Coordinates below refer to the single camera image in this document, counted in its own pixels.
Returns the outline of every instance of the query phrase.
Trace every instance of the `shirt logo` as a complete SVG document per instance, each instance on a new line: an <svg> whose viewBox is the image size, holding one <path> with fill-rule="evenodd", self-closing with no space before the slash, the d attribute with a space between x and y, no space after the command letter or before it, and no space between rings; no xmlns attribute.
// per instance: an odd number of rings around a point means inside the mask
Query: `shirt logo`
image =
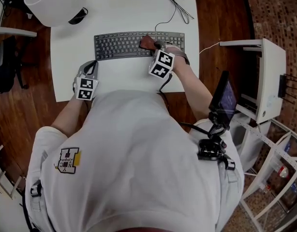
<svg viewBox="0 0 297 232"><path fill-rule="evenodd" d="M76 167L80 165L81 151L70 147L61 149L57 169L63 174L75 174Z"/></svg>

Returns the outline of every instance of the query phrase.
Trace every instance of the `keyboard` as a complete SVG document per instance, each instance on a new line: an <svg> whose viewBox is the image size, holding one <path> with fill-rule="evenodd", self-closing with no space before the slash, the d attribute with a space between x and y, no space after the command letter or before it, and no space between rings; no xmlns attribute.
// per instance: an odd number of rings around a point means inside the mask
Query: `keyboard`
<svg viewBox="0 0 297 232"><path fill-rule="evenodd" d="M146 35L149 35L155 41L163 40L175 44L185 52L184 33L159 31L118 32L94 36L96 60L150 57L150 50L139 47L141 39Z"/></svg>

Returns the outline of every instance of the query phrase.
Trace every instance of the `forearm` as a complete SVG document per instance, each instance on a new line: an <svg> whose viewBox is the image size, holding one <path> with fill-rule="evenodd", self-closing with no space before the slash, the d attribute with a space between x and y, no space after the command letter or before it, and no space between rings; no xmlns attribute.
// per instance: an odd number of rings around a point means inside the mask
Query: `forearm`
<svg viewBox="0 0 297 232"><path fill-rule="evenodd" d="M67 137L75 133L83 101L73 96L65 108L57 116L51 127L64 133Z"/></svg>
<svg viewBox="0 0 297 232"><path fill-rule="evenodd" d="M197 120L208 118L209 105L212 95L207 87L193 73L187 64L180 64L174 69L175 74L180 79L188 104Z"/></svg>

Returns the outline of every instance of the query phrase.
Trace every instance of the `white cube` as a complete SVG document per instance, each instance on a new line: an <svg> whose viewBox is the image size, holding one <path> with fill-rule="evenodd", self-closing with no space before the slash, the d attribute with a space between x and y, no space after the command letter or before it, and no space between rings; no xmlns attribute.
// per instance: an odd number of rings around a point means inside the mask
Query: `white cube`
<svg viewBox="0 0 297 232"><path fill-rule="evenodd" d="M152 63L149 65L148 72L153 76L165 79L173 69L175 55L166 53L162 50L156 51L158 52L155 54Z"/></svg>
<svg viewBox="0 0 297 232"><path fill-rule="evenodd" d="M79 100L91 101L99 81L94 79L76 78L76 98Z"/></svg>

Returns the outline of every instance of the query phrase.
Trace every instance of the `white lampshade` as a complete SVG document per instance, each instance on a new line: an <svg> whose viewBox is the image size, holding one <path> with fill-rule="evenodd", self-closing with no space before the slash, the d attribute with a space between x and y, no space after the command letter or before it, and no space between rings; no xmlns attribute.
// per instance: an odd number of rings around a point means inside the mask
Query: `white lampshade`
<svg viewBox="0 0 297 232"><path fill-rule="evenodd" d="M43 25L56 27L76 16L86 0L24 0L24 3Z"/></svg>

